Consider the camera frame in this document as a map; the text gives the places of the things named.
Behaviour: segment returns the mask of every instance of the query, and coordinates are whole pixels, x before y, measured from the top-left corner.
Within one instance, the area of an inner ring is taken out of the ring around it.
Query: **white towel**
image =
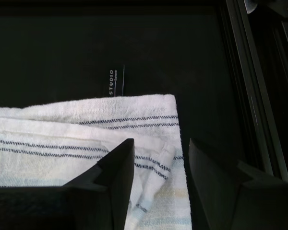
[[[172,95],[0,108],[0,186],[63,185],[126,138],[135,140],[135,175],[125,229],[190,230]]]

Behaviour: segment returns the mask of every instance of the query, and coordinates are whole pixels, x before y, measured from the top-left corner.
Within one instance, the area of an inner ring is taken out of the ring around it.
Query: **fabric fold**
[[[63,185],[127,138],[135,174],[125,229],[191,229],[172,95],[0,108],[0,186]]]

